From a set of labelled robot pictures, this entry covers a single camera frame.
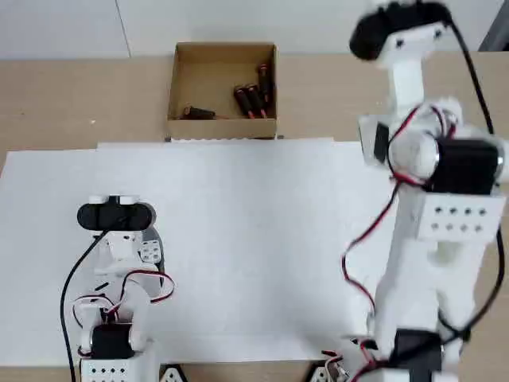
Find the black wire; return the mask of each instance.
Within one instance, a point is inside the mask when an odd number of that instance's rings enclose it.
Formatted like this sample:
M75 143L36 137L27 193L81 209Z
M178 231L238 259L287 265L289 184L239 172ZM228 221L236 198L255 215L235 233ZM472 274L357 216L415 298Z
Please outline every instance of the black wire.
M468 47L464 41L463 36L461 35L460 30L458 29L457 25L454 23L452 19L445 20L444 21L446 26L450 26L451 29L454 32L454 35L456 36L456 39L458 40L458 44L460 45L461 52L463 53L463 57L465 59L465 62L468 67L468 72L472 78L472 83L476 91L477 99L479 100L479 105L481 107L481 110L484 115L484 119L486 121L486 126L488 128L488 132L490 134L495 133L495 129L493 127L492 117L490 116L490 112L488 110L488 105L486 104L486 100L484 99L483 91L480 86L479 78L476 73L476 69L474 67L474 64L472 62L472 58L470 56L470 52L468 51ZM452 335L444 340L441 340L441 345L445 346L450 344L451 342L457 340L458 338L468 338L473 327L476 326L486 315L486 313L491 309L493 302L496 300L503 284L503 279L505 277L505 267L506 267L506 260L505 260L505 249L503 247L503 237L502 237L502 231L499 228L499 230L496 233L496 243L499 253L499 270L496 277L495 285L492 288L492 291L488 295L488 298L486 299L486 302L483 304L483 306L479 309L479 311L468 321L468 323L462 328L462 329L455 329L453 328L443 317L442 317L442 325L448 327L448 329L451 330ZM406 362L408 360L411 360L412 358L421 355L423 353L427 353L430 351L434 346L436 346L435 341L427 341L424 344L421 344L419 346L414 347L413 349L409 349L403 353L400 353L397 356L392 357L388 361L378 361L375 366L369 370L366 370L366 372L363 372L362 374L372 372L374 370L385 368L385 367L396 367L400 365L403 362Z
M72 359L72 351L71 346L69 344L69 336L67 333L67 326L65 325L65 314L64 314L64 303L65 303L65 295L67 294L67 289L69 283L71 282L72 276L75 274L76 269L80 266L80 264L85 260L85 258L92 252L95 246L103 239L103 237L109 232L109 230L103 231L99 236L95 238L90 247L81 255L81 257L76 261L71 271L69 272L67 278L65 279L64 288L62 288L62 295L60 296L60 324L62 325L62 332L64 333L65 340L65 349L67 350L67 358L69 361L69 371L71 373L71 382L76 382L76 374L74 373L74 361Z

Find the white paper sheet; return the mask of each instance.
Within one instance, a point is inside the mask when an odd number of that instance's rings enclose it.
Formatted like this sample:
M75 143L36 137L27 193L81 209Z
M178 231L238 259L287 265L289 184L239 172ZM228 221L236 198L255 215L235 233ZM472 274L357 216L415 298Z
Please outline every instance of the white paper sheet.
M363 296L340 252L390 195L358 143L324 140L10 153L0 179L1 365L65 364L58 302L91 242L76 222L91 194L141 195L157 211L174 297L153 306L161 362L318 358L362 332ZM374 290L393 214L353 251ZM80 295L93 257L68 297ZM68 315L72 344L78 328Z

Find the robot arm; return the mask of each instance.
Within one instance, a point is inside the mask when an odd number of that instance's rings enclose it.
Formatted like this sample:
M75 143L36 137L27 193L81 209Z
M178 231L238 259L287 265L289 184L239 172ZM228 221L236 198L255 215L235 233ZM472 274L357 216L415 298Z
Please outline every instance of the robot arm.
M92 197L78 212L83 228L108 231L99 245L97 287L72 307L81 326L82 381L159 380L147 320L150 305L168 298L174 284L163 272L154 218L134 197Z
M358 58L389 72L389 113L360 117L359 131L366 163L390 171L399 203L375 298L371 353L385 361L360 367L363 352L345 355L339 365L349 372L337 380L457 381L462 340L449 343L442 356L447 329L438 315L454 328L473 315L484 251L506 203L496 184L509 175L509 147L465 124L455 99L425 100L421 61L450 25L440 3L393 2L362 18L350 42ZM426 352L392 361L424 344Z

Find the wooden table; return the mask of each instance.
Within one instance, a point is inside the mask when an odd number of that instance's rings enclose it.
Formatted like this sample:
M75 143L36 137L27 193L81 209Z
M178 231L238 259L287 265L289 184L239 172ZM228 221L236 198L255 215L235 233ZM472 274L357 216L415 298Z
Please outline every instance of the wooden table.
M509 138L509 55L473 56L495 128ZM8 150L93 148L99 141L162 141L171 66L170 57L0 62L0 168ZM459 53L438 53L427 61L425 84L427 96L457 97L466 120L484 126ZM349 55L278 59L278 133L287 138L355 140L357 116L383 111L387 96L386 73ZM506 245L508 223L504 224ZM492 287L496 264L491 248L476 289L478 301ZM464 352L462 382L507 379L508 325L509 288L505 284ZM291 382L303 380L308 367L308 362L259 362L193 364L185 365L184 370L190 382ZM0 368L0 380L60 382L69 377L66 368Z

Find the cardboard box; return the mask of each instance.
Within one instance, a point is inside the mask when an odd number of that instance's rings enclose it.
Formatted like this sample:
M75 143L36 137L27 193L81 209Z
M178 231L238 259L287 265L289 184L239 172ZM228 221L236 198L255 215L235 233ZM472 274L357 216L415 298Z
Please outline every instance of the cardboard box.
M177 44L169 98L168 131L171 138L273 138L277 126L277 50L271 43ZM233 97L233 88L257 84L260 64L272 67L274 101L268 119L247 119ZM213 110L227 119L179 119L185 107Z

